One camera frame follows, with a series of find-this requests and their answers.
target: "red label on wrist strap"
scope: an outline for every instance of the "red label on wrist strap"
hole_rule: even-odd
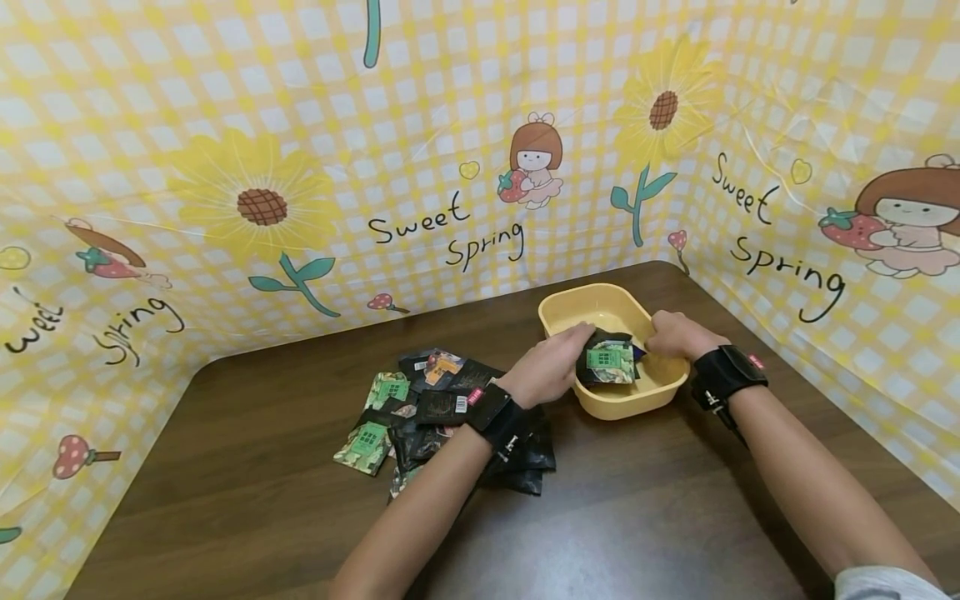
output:
[[[473,406],[476,404],[477,400],[480,399],[480,396],[483,395],[483,388],[473,388],[473,391],[470,392],[470,395],[467,396],[467,404]]]

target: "green packet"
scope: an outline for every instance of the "green packet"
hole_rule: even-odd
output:
[[[633,345],[607,340],[588,348],[587,369],[593,380],[585,383],[633,383],[636,379]]]
[[[379,372],[373,378],[364,408],[380,410],[387,398],[403,401],[410,392],[410,381],[402,372]]]
[[[396,415],[365,410],[347,436],[347,443],[333,455],[334,462],[376,475],[391,448],[387,432],[391,425],[402,420]]]

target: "yellow plastic basin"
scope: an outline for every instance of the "yellow plastic basin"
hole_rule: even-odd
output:
[[[558,292],[540,303],[537,312],[546,334],[553,335],[580,321],[608,331],[634,336],[634,343],[646,349],[654,326],[630,292],[609,283],[593,283]],[[647,354],[636,364],[640,379],[630,385],[602,384],[589,390],[578,380],[573,391],[588,413],[602,420],[618,420],[660,408],[673,399],[690,375],[690,364],[681,358]]]

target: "dark brown table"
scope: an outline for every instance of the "dark brown table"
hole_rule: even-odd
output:
[[[331,461],[373,375],[434,345],[508,368],[542,339],[540,300],[597,281],[752,350],[773,390],[960,590],[960,514],[692,280],[655,262],[208,365],[68,598],[326,598],[390,485],[392,464],[370,478]],[[426,597],[831,597],[750,455],[686,388],[628,420],[595,420],[573,395],[548,414],[559,469],[543,496],[476,494],[422,577]]]

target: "forearm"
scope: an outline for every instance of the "forearm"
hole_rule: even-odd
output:
[[[490,443],[461,427],[349,555],[330,598],[402,597],[446,537],[492,455]]]
[[[882,564],[938,585],[890,517],[769,390],[741,390],[730,406],[770,494],[830,577]]]

